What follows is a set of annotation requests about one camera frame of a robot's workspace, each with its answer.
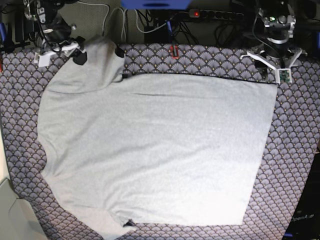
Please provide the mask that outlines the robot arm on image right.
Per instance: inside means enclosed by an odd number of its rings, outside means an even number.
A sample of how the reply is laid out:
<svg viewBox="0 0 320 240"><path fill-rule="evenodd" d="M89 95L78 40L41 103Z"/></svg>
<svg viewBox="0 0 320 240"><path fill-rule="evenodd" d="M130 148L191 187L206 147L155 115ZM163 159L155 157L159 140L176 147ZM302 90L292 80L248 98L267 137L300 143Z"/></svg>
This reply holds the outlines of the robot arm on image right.
<svg viewBox="0 0 320 240"><path fill-rule="evenodd" d="M298 50L289 58L295 13L287 0L257 0L255 3L251 33L262 44L262 50L250 56L274 71L276 83L291 83L291 68L302 52Z"/></svg>

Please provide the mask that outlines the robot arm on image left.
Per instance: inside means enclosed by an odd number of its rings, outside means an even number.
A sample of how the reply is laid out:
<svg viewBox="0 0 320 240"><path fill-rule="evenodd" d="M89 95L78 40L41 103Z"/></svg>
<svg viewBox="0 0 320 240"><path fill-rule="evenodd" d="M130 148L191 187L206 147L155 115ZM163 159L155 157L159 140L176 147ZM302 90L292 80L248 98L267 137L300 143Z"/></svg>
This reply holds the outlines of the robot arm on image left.
<svg viewBox="0 0 320 240"><path fill-rule="evenodd" d="M54 55L63 54L71 57L77 65L87 62L85 39L81 36L71 37L75 24L68 24L59 14L65 5L74 4L75 0L24 0L24 15L38 25L42 39L39 51L34 55L34 62L39 67L47 67Z"/></svg>

